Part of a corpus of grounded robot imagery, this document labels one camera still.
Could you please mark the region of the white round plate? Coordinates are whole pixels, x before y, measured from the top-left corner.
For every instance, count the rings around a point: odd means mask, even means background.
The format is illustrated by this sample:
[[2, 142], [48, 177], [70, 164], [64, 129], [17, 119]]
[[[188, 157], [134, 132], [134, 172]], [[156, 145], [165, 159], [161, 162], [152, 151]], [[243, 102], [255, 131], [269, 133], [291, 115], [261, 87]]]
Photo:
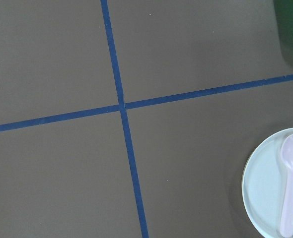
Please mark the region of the white round plate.
[[291, 134], [293, 128], [287, 128], [266, 138], [244, 167], [243, 204], [251, 223], [265, 238], [283, 238], [280, 220], [287, 172], [281, 160], [281, 146]]

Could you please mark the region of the pink plastic spoon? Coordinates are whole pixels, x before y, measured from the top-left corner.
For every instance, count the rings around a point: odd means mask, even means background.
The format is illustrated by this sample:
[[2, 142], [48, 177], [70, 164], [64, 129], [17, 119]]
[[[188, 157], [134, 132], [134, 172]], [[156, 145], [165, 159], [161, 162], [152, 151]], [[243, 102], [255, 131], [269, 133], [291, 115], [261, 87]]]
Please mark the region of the pink plastic spoon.
[[281, 146], [281, 160], [286, 168], [287, 179], [280, 220], [280, 234], [285, 238], [293, 236], [293, 134]]

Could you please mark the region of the green plastic tray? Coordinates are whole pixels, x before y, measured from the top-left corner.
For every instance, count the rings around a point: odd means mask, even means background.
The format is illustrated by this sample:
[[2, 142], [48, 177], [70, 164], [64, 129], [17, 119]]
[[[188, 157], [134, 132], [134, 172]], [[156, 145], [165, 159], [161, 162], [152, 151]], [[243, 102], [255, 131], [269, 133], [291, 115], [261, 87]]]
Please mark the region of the green plastic tray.
[[285, 62], [293, 67], [293, 0], [273, 1], [281, 53]]

